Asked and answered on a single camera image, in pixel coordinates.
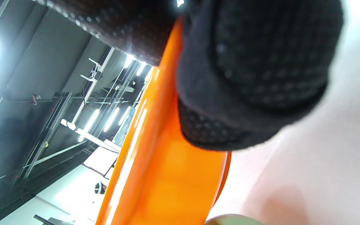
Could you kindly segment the person's right hand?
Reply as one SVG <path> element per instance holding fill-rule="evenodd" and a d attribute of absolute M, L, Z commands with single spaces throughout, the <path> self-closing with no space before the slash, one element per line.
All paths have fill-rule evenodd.
<path fill-rule="evenodd" d="M 340 0 L 39 0 L 104 43 L 158 66 L 177 19 L 181 134 L 233 151 L 319 103 L 344 23 Z"/>

